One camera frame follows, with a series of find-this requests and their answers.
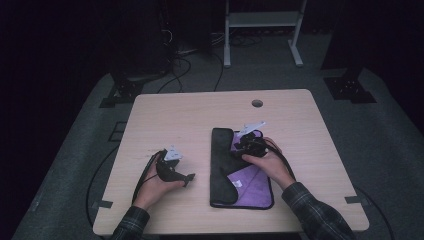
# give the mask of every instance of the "wooden tabletop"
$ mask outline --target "wooden tabletop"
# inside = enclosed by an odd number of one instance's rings
[[[252,101],[260,100],[262,107]],[[196,173],[187,188],[164,196],[149,209],[146,234],[300,232],[301,227],[272,182],[275,205],[269,210],[218,209],[209,205],[211,133],[214,127],[260,128],[283,150],[298,181],[335,209],[353,230],[368,219],[356,196],[321,114],[308,90],[176,93],[140,95],[135,100],[93,230],[110,235],[125,212],[150,157],[171,145],[182,153],[176,171]]]

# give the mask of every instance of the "gray carpet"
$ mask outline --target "gray carpet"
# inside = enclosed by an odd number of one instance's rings
[[[252,47],[232,48],[232,67],[224,69],[217,91],[309,89],[352,183],[381,208],[396,239],[424,239],[424,138],[384,82],[366,69],[359,80],[377,103],[333,100],[323,77],[339,76],[343,70],[319,70],[330,38],[300,36],[302,68],[293,62],[288,37],[264,37]],[[215,52],[222,58],[222,47],[215,48]],[[180,78],[183,91],[213,91],[221,71],[218,58],[194,54],[185,59],[190,61],[191,69]],[[181,74],[187,67],[186,62],[177,61],[175,73]],[[156,93],[172,78],[169,74],[146,84],[143,93]],[[117,122],[127,121],[132,107],[118,104],[99,108],[112,85],[111,77],[106,75],[93,89],[14,239],[99,239],[86,216],[86,193],[90,187],[88,213],[94,221],[116,154],[112,150],[119,144],[114,140],[119,140],[122,133],[116,132],[112,139],[110,136]],[[177,92],[179,88],[174,81],[161,92]],[[376,206],[361,192],[358,195],[363,197],[370,221],[368,230],[356,233],[358,239],[390,239]]]

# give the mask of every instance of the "plaid sleeve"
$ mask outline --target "plaid sleeve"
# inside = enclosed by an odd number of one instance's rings
[[[142,239],[144,227],[150,215],[144,209],[131,206],[122,218],[110,239]]]
[[[318,201],[302,183],[290,185],[281,197],[297,216],[310,239],[356,239],[342,215]]]

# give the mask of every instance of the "white tag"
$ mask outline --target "white tag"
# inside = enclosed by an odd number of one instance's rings
[[[240,132],[237,133],[237,137],[241,137],[243,135],[251,133],[251,132],[255,131],[256,129],[262,127],[265,124],[266,124],[265,121],[261,121],[261,122],[258,122],[258,123],[252,123],[252,124],[245,124],[244,128],[242,130],[240,130]]]
[[[177,160],[183,158],[180,152],[175,149],[174,145],[171,145],[169,149],[166,149],[168,152],[165,155],[165,161]]]
[[[243,184],[241,183],[240,180],[233,182],[233,185],[234,185],[234,187],[242,187],[243,186]]]

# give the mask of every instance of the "hand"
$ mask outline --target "hand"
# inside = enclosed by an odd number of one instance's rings
[[[264,140],[267,144],[282,152],[271,138],[264,137]],[[274,180],[283,190],[296,182],[290,176],[290,173],[283,161],[272,151],[269,151],[261,158],[243,154],[242,159],[261,168],[268,177]]]
[[[144,179],[145,182],[141,185],[133,206],[147,210],[150,206],[158,202],[167,192],[184,186],[184,181],[164,182],[159,178],[156,172],[156,163],[159,157],[158,155],[150,166],[146,178]]]

